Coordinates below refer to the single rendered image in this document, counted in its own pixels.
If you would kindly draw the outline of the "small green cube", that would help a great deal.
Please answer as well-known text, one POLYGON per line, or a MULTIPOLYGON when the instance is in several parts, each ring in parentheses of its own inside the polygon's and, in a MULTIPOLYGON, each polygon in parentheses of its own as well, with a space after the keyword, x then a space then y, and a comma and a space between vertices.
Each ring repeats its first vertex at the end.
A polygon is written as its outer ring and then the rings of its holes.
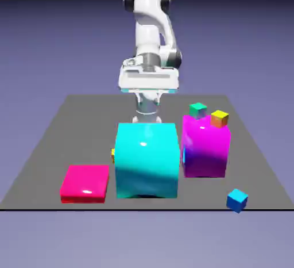
POLYGON ((190 104, 189 106, 189 115, 195 119, 200 119, 206 116, 207 106, 200 102, 190 104))

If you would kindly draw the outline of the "small blue cube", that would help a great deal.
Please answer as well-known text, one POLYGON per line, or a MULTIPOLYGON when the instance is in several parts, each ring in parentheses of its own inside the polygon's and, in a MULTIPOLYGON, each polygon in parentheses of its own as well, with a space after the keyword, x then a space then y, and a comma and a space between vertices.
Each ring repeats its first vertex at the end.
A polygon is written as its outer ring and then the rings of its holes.
POLYGON ((232 190, 227 195, 226 206, 236 213, 240 213, 246 206, 248 195, 239 189, 232 190))

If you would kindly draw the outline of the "large cyan box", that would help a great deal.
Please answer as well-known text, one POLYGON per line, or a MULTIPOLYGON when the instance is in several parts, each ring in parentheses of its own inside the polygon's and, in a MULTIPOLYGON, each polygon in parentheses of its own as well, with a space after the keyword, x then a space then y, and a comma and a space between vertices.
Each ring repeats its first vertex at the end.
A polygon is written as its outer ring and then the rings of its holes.
POLYGON ((176 198, 180 147, 174 123, 120 123, 115 140, 117 198, 176 198))

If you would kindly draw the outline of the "large magenta box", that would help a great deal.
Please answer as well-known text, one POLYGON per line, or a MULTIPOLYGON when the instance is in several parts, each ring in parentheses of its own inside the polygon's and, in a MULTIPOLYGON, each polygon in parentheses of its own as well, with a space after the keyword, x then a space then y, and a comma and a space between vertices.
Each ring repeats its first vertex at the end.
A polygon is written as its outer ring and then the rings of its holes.
POLYGON ((230 150, 231 132, 227 125, 218 128, 211 116, 182 118, 181 154, 187 178, 224 178, 230 150))

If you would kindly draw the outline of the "large flat pink box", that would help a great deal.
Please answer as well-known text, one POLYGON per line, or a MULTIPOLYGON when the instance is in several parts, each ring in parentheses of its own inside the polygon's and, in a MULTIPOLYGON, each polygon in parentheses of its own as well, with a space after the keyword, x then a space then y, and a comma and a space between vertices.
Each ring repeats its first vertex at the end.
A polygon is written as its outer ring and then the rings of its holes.
POLYGON ((109 182, 107 164, 71 164, 60 187, 64 204, 101 204, 109 182))

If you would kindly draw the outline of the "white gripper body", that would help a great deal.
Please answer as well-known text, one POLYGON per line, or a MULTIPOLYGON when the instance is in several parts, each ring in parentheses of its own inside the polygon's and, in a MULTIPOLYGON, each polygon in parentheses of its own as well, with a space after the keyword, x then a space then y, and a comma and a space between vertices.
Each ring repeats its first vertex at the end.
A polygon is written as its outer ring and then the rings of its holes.
POLYGON ((179 88, 179 71, 175 68, 155 67, 155 71, 143 71, 142 66, 122 66, 118 78, 122 92, 145 90, 175 91, 179 88))

